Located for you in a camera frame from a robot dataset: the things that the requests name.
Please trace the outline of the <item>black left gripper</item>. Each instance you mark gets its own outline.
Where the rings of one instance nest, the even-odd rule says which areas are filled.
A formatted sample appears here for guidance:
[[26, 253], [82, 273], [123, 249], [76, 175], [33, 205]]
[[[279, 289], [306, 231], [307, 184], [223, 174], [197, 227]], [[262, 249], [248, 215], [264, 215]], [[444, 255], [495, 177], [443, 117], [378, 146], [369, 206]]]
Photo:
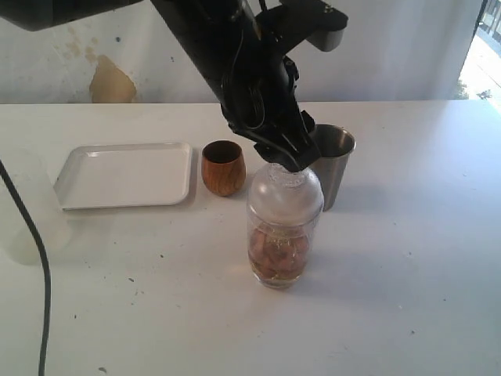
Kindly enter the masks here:
[[242, 51], [222, 76], [222, 109], [232, 131], [254, 141], [264, 161], [287, 171], [302, 171], [320, 159], [310, 136], [315, 122], [297, 104], [297, 79], [288, 56]]

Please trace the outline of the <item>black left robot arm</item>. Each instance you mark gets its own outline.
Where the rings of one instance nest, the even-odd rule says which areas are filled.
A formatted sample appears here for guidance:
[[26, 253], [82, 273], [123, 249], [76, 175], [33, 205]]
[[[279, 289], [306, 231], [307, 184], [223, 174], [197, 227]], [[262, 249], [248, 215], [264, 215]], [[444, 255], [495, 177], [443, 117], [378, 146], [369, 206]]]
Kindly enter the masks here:
[[294, 63], [245, 1], [2, 2], [2, 103], [88, 102], [101, 57], [144, 69], [142, 98], [213, 96], [269, 163], [299, 172], [319, 159]]

